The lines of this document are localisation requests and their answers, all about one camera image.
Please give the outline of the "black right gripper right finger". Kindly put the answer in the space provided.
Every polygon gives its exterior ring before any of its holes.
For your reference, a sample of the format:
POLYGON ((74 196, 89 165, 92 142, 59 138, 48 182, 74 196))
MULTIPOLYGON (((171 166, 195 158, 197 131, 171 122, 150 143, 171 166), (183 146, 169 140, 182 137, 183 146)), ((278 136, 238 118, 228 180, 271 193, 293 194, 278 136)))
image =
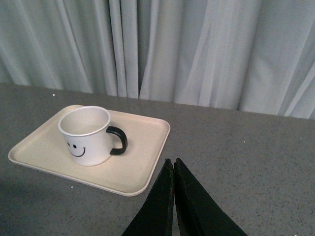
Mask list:
POLYGON ((180 235, 246 235, 217 205, 180 158, 174 163, 174 171, 175 205, 180 235))

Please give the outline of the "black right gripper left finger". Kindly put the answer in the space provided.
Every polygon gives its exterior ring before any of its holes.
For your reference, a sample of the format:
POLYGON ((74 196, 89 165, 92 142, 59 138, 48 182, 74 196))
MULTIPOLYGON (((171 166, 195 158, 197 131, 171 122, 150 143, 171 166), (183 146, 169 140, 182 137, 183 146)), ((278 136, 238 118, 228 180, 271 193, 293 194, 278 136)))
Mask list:
POLYGON ((173 226, 174 168, 170 159, 155 180, 143 206, 124 236, 170 236, 173 226))

